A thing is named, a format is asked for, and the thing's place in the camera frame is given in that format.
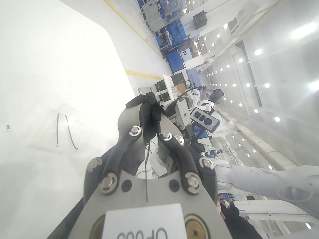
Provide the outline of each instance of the bolt head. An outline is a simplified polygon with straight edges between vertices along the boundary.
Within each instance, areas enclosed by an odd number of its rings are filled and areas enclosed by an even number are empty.
[[[113,184],[113,178],[110,176],[107,176],[102,180],[102,188],[104,190],[109,189],[112,186],[112,184]]]
[[[182,136],[175,136],[175,139],[179,142],[180,145],[183,145],[185,143]]]
[[[205,167],[210,168],[212,163],[210,160],[203,160],[203,164]]]
[[[132,127],[131,129],[131,133],[133,133],[134,135],[136,135],[139,132],[139,129],[137,127]]]
[[[172,139],[172,134],[168,131],[163,132],[163,139],[165,141],[169,141],[170,139]]]
[[[193,187],[193,188],[198,188],[198,186],[199,186],[199,182],[198,182],[198,180],[197,180],[197,178],[195,177],[195,176],[190,176],[188,179],[187,179],[187,182],[188,182],[188,185],[190,186],[190,187]]]
[[[102,159],[101,158],[94,158],[87,165],[87,170],[89,172],[92,172],[98,165],[102,165]]]

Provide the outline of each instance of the white tabletop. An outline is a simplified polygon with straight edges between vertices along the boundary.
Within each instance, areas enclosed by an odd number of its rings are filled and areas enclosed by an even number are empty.
[[[172,78],[168,75],[164,75],[164,82],[165,82],[169,97],[171,98],[172,101],[174,101],[175,98],[174,98],[174,93],[173,93],[173,89],[172,89],[172,87],[174,86],[174,83],[173,83]]]
[[[93,21],[58,0],[0,8],[0,238],[46,238],[82,198],[87,163],[117,142],[134,93]]]

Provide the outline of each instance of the black jacket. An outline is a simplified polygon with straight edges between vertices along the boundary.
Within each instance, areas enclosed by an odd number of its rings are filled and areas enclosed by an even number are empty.
[[[225,224],[233,239],[262,239],[255,227],[246,219],[239,216],[239,210],[235,206],[226,208],[220,204],[221,212],[226,217]]]

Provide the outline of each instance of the black cable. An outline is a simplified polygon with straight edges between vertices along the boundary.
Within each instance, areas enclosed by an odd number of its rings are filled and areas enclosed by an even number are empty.
[[[149,169],[149,170],[147,170],[147,171],[142,171],[142,172],[149,172],[150,170],[152,169],[152,167]],[[135,175],[135,177],[137,177],[140,173],[142,173],[142,172],[139,172],[137,175]]]
[[[71,136],[71,132],[70,132],[70,127],[69,127],[69,122],[68,122],[68,117],[65,115],[65,118],[66,118],[66,122],[67,122],[67,125],[68,125],[68,131],[69,131],[69,135],[70,135],[70,138],[71,138],[71,141],[72,141],[72,144],[73,144],[73,147],[75,149],[78,149],[77,147],[75,147],[74,145],[74,142],[73,142],[73,139],[72,139],[72,136]]]
[[[58,134],[58,131],[59,131],[59,113],[57,115],[57,145],[59,144],[59,134]]]
[[[148,148],[147,148],[147,155],[146,155],[146,159],[145,159],[145,188],[146,188],[146,202],[148,202],[148,196],[147,196],[147,170],[146,170],[146,164],[147,164],[147,161],[148,161],[148,156],[150,154],[150,142],[148,142]]]

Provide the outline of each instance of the person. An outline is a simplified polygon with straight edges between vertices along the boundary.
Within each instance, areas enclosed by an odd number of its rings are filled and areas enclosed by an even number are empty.
[[[255,227],[239,215],[239,209],[234,204],[226,205],[219,196],[216,206],[233,239],[262,239]]]

